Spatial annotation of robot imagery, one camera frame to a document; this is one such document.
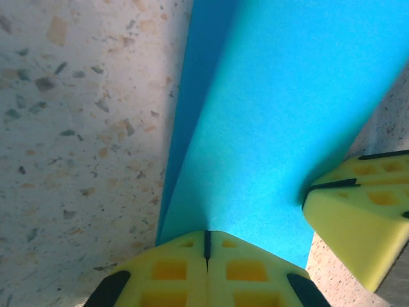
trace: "blue foam sheet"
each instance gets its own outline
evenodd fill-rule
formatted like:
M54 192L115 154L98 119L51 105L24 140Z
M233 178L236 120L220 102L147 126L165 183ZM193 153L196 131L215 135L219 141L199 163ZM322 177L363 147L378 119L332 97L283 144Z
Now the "blue foam sheet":
M233 3L196 101L186 66L204 54L191 38L207 25L194 19L210 22L212 6ZM305 267L313 230L303 190L341 162L402 69L407 13L406 1L196 0L158 243L222 230Z

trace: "black edge strip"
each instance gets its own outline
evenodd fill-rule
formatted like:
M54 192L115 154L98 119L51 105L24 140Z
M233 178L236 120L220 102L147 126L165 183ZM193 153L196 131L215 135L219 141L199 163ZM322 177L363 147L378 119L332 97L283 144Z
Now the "black edge strip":
M129 278L128 271L120 271L105 277L91 294L84 307L114 307Z
M212 232L209 230L204 231L204 251L203 256L206 259L206 268L209 271L209 259L212 253Z
M372 159L379 159L379 158L396 157L398 155L409 155L409 150L400 150L398 152L376 153L374 155L362 155L358 158L358 160L372 160Z
M343 180L338 180L338 181L333 181L333 182L325 182L324 184L312 185L308 188L307 192L305 193L305 198L304 198L301 208L304 209L305 201L307 200L308 194L311 191L318 190L318 189L336 189L340 187L360 187L360 184L357 184L356 178L351 178L351 179L343 179Z
M379 284L378 288L375 290L375 293L377 293L377 291L380 289L380 287L382 287L383 282L388 278L389 273L391 272L391 270L393 269L393 267L396 265L397 260L399 259L399 257L403 254L403 252L405 251L406 248L408 248L409 245L409 240L406 242L406 244L403 246L402 250L399 252L398 256L395 258L394 263L390 266L388 273L385 275L385 277L382 279L381 283Z
M295 273L287 274L287 279L303 307L331 307L312 280Z

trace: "blue foam board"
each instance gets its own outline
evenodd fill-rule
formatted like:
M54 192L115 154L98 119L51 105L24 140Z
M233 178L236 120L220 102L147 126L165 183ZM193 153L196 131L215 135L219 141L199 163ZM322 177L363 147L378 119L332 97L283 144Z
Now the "blue foam board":
M158 229L171 201L187 147L222 53L238 0L194 3L176 105Z
M222 230L305 267L313 230L303 190L341 162L405 64L409 3L236 3L202 100L190 89L178 102L179 125L189 109L196 118L190 140L173 134L185 148L177 158L171 148L158 243ZM210 4L227 7L196 0L192 18L209 19L192 20L190 37L211 23ZM200 48L188 40L185 67ZM194 73L184 69L182 82Z

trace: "square hole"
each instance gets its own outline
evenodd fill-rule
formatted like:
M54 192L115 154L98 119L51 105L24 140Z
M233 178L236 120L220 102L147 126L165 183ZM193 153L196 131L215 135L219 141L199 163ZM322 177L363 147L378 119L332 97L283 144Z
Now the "square hole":
M392 173L394 171L403 171L403 165L399 162L389 162L382 164L382 168L387 171L388 173Z
M194 245L193 241L187 241L187 242L180 244L180 247L181 248L192 248L193 245Z
M374 175L377 174L377 170L373 165L360 165L360 166L354 166L352 168L352 171L354 172L354 174L356 175L361 175L361 176L365 176L365 175Z
M347 192L338 192L337 195L342 198L348 198L349 195Z
M390 191L368 192L367 195L377 205L389 206L399 203L394 193Z
M257 260L232 260L226 268L228 280L267 281L264 263Z
M262 291L236 291L235 307L287 307L281 296Z
M222 247L224 248L236 248L237 244L230 240L223 240Z
M159 260L152 270L155 280L184 280L186 275L187 263L183 260Z
M141 307L186 307L186 292L145 291L141 296Z

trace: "speckled stone floor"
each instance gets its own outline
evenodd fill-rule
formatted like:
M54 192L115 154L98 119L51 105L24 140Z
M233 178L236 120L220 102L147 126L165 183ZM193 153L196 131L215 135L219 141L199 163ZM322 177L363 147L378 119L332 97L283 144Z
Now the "speckled stone floor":
M153 246L192 0L0 3L0 305L82 306ZM406 68L350 154L409 148ZM387 306L318 237L333 306Z

